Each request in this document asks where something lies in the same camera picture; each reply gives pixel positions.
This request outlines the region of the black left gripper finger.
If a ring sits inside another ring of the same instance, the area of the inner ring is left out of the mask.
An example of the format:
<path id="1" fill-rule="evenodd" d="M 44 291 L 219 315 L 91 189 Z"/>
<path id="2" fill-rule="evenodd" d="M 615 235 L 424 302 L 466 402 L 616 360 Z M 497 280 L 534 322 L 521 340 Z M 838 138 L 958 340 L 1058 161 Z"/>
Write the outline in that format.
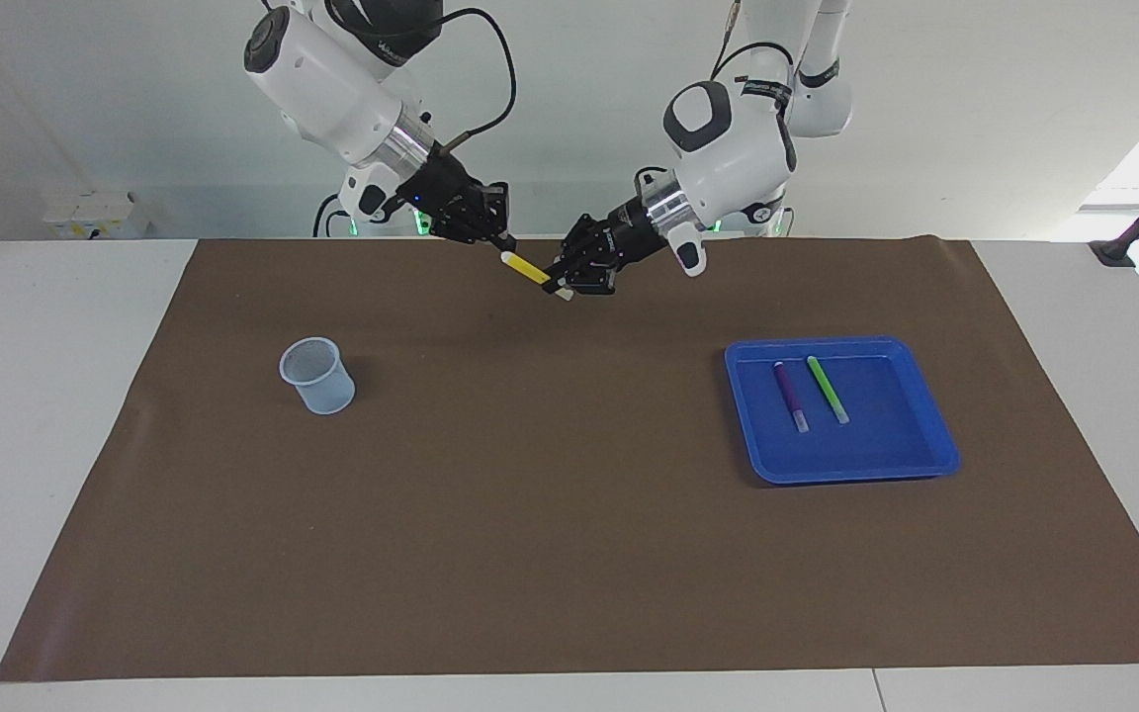
<path id="1" fill-rule="evenodd" d="M 562 239 L 558 260 L 609 260 L 611 226 L 592 215 L 577 218 L 570 234 Z"/>
<path id="2" fill-rule="evenodd" d="M 618 279 L 618 257 L 570 255 L 562 252 L 546 269 L 542 290 L 554 296 L 570 290 L 580 296 L 614 296 Z"/>

